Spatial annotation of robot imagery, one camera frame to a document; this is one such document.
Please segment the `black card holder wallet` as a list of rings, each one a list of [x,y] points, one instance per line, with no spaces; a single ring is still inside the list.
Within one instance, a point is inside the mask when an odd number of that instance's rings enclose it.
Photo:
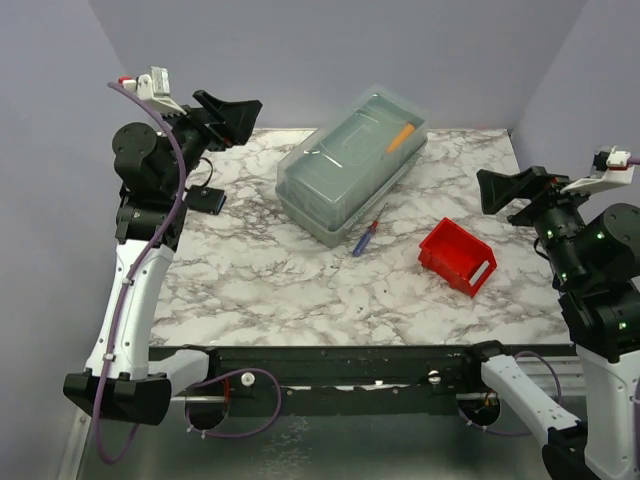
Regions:
[[[199,213],[218,215],[227,199],[226,192],[208,186],[191,186],[184,203],[188,209]]]

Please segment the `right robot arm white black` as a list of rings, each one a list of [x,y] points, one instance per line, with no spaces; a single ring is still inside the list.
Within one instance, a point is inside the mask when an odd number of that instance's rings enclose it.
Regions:
[[[515,175],[480,170],[481,207],[532,227],[554,272],[562,316],[585,382],[587,419],[564,410],[496,342],[460,367],[469,390],[496,392],[528,427],[553,479],[636,479],[639,476],[639,209],[617,203],[590,223],[578,212],[588,194],[542,167]]]

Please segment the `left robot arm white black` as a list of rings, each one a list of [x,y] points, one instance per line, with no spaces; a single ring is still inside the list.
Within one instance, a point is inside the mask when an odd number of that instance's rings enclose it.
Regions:
[[[184,227],[186,179],[206,151],[247,143],[262,108],[204,90],[198,107],[162,114],[162,125],[121,127],[112,139],[122,184],[116,214],[116,269],[103,324],[84,369],[66,375],[64,395],[92,418],[157,425],[188,387],[214,393],[220,368],[195,347],[152,361],[151,327],[165,275]]]

